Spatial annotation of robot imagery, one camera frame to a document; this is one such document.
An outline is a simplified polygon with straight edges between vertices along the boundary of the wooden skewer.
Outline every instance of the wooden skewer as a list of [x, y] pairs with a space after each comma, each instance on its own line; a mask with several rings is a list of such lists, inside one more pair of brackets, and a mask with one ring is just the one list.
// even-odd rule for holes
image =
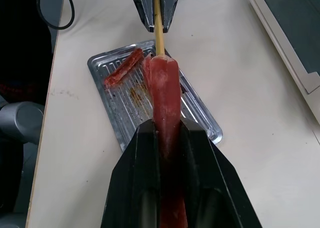
[[164, 41], [164, 31], [162, 26], [160, 0], [154, 0], [154, 33], [155, 33], [155, 53], [156, 55], [164, 55], [165, 41]]

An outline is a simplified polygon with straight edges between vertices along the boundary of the aluminum baking tray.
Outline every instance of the aluminum baking tray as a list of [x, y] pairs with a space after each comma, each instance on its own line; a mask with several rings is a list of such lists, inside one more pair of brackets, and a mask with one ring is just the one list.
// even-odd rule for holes
[[[104, 80], [135, 48], [141, 48], [144, 56], [156, 53], [155, 41], [147, 40], [97, 54], [87, 62], [122, 151], [129, 144], [137, 126], [152, 117], [152, 104], [140, 65], [115, 87], [106, 89]], [[222, 130], [181, 70], [180, 85], [181, 115], [199, 123], [206, 130], [209, 139], [217, 144], [222, 139]]]

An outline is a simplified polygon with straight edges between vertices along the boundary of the white table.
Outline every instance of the white table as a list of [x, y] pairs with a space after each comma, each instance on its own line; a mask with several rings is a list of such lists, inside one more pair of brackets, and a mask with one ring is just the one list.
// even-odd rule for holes
[[[28, 228], [99, 228], [121, 150], [87, 67], [152, 39], [132, 0], [73, 0], [58, 33]], [[64, 2], [61, 24], [70, 18]], [[265, 228], [319, 227], [320, 128], [247, 0], [179, 0], [169, 53], [208, 107]]]

